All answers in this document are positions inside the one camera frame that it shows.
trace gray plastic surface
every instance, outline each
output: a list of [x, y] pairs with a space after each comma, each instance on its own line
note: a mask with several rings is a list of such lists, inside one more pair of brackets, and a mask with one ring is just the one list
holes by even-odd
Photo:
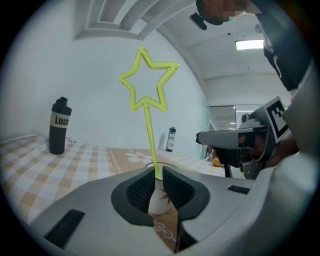
[[42, 212], [31, 228], [44, 236], [67, 211], [75, 209], [85, 215], [65, 246], [67, 252], [79, 256], [172, 255], [153, 227], [128, 223], [111, 203], [111, 193], [119, 183], [147, 169], [129, 171], [78, 187]]
[[319, 183], [318, 166], [318, 160], [297, 154], [286, 158], [273, 170], [262, 170], [233, 214], [204, 240], [177, 255], [256, 256], [268, 253], [290, 234], [308, 207]]

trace black water bottle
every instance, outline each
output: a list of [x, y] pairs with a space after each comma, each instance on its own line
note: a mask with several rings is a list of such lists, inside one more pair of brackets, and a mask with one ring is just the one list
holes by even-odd
[[67, 102], [68, 99], [60, 97], [51, 109], [49, 149], [54, 155], [61, 155], [65, 152], [66, 132], [72, 111]]

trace person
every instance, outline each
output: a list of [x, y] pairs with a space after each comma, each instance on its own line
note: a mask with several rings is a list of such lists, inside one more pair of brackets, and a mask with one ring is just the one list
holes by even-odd
[[[276, 19], [268, 12], [271, 1], [261, 0], [197, 0], [199, 14], [213, 25], [221, 25], [241, 15], [255, 15], [260, 23], [263, 35], [263, 52], [279, 79], [293, 97], [311, 62], [312, 54], [307, 48], [304, 38], [294, 23]], [[239, 137], [239, 145], [243, 145], [245, 137]], [[265, 146], [265, 138], [255, 137], [253, 150], [249, 153], [253, 158], [260, 156]], [[284, 158], [299, 151], [291, 132], [282, 139], [274, 157], [266, 163], [266, 168], [276, 166]]]

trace black gripper pad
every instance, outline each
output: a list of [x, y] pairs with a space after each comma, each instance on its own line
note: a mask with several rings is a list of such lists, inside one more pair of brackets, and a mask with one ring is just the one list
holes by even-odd
[[117, 213], [130, 224], [153, 227], [148, 209], [154, 191], [155, 168], [150, 167], [116, 186], [111, 194], [111, 202]]
[[162, 169], [163, 187], [178, 211], [179, 221], [196, 218], [210, 200], [209, 190], [169, 166]]

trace white wall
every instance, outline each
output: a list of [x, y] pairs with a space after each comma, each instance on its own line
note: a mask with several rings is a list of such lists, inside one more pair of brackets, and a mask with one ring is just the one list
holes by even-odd
[[0, 77], [1, 141], [31, 133], [39, 102], [51, 103], [49, 94], [65, 85], [74, 7], [73, 1], [47, 2], [15, 39]]
[[[72, 41], [74, 11], [74, 1], [58, 1], [29, 24], [16, 44], [2, 83], [1, 119], [6, 122], [0, 126], [1, 139], [30, 132], [48, 136], [52, 104], [64, 96], [72, 108], [68, 137], [114, 148], [149, 148], [143, 109], [131, 112], [129, 90], [118, 80], [133, 67], [138, 47], [145, 46], [154, 61], [180, 64], [164, 87], [168, 111], [151, 108], [156, 147], [166, 146], [169, 127], [175, 126], [174, 150], [200, 157], [195, 139], [206, 123], [206, 98], [177, 51], [156, 31], [143, 42], [112, 37]], [[142, 20], [137, 24], [144, 25]], [[163, 73], [141, 65], [141, 72], [129, 79], [137, 100], [157, 98], [156, 82]]]
[[222, 76], [206, 80], [202, 87], [208, 106], [264, 105], [276, 96], [290, 104], [290, 93], [277, 74], [255, 73]]

